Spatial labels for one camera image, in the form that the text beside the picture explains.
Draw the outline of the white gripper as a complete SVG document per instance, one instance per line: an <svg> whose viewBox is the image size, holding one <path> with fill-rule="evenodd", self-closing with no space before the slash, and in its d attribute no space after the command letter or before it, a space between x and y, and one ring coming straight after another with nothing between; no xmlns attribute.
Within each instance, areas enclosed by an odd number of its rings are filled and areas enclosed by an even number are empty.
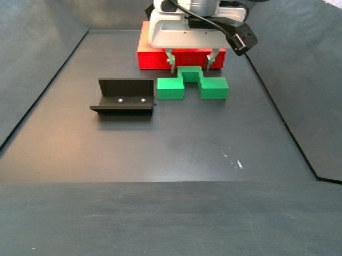
<svg viewBox="0 0 342 256"><path fill-rule="evenodd" d="M224 32L190 13L210 21L220 19L233 23L242 23L248 18L248 8L230 0L154 0L149 42L155 48L166 48L172 74L176 72L174 48L212 48L206 56L209 71L218 48L230 47Z"/></svg>

